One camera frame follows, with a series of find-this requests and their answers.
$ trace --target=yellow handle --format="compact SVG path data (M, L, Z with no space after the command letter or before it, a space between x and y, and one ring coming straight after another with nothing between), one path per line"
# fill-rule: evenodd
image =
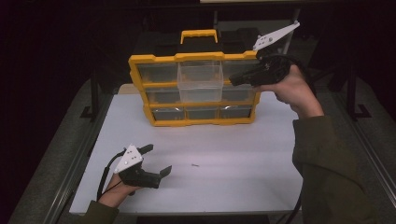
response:
M184 37L195 37L195 36L210 36L215 37L215 42L218 43L218 35L216 30L190 30L181 32L180 44L183 44Z

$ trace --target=gray floor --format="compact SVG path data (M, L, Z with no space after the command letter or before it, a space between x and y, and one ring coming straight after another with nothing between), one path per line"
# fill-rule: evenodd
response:
M389 179L395 179L396 123L377 102L371 88L360 79L357 104L365 105L372 117L351 121L344 109L345 91L329 92L326 88L329 78L325 77L317 83L318 98L326 114L333 117L337 133L357 156L362 182L380 223L396 223L396 209L389 199L387 182L378 178L375 169L378 164L373 165L370 160L372 156L367 153L368 149L373 149L388 171ZM112 97L100 94L101 113L98 119L95 122L83 119L80 117L83 109L91 104L90 86L90 82L85 83L70 105L9 223L73 223L76 220L77 216L68 213L73 190L82 177L89 159L87 155L100 131ZM270 215L271 223L276 223L281 215ZM135 223L135 217L120 215L115 223ZM301 216L297 216L293 223L303 223Z

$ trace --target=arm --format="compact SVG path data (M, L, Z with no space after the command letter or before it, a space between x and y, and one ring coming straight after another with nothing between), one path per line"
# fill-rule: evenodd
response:
M77 224L114 222L119 213L118 207L128 195L140 187L124 185L119 175L113 175L107 185L105 193L98 202L91 201L87 213L78 219Z
M298 67L292 65L281 82L256 91L273 91L299 117L293 122L293 163L304 179L304 223L376 223L354 157L336 137L331 118L324 116Z

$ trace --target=yellow organizer box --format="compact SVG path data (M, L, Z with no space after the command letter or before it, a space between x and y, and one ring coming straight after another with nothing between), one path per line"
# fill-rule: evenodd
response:
M142 33L129 59L131 78L153 126L251 123L260 94L230 75L254 66L258 31Z

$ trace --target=plastic drawer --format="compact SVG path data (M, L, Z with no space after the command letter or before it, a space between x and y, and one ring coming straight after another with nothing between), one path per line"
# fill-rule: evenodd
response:
M219 102L222 88L179 89L182 103Z
M230 102L253 102L255 92L250 85L224 86L222 89L222 100Z
M175 82L177 81L176 63L141 63L137 69L143 82Z
M178 120L184 119L184 110L180 107L152 109L155 120Z
M220 109L219 117L221 119L242 119L249 118L251 105L227 105Z
M224 79L228 79L236 73L246 72L252 69L259 60L228 60L222 62L222 73Z
M147 88L148 101L154 104L172 104L180 102L178 88Z
M192 88L198 85L208 83L222 83L223 75L220 61L200 60L186 61L178 64L177 67L177 85Z
M217 106L194 106L186 107L187 119L216 119Z

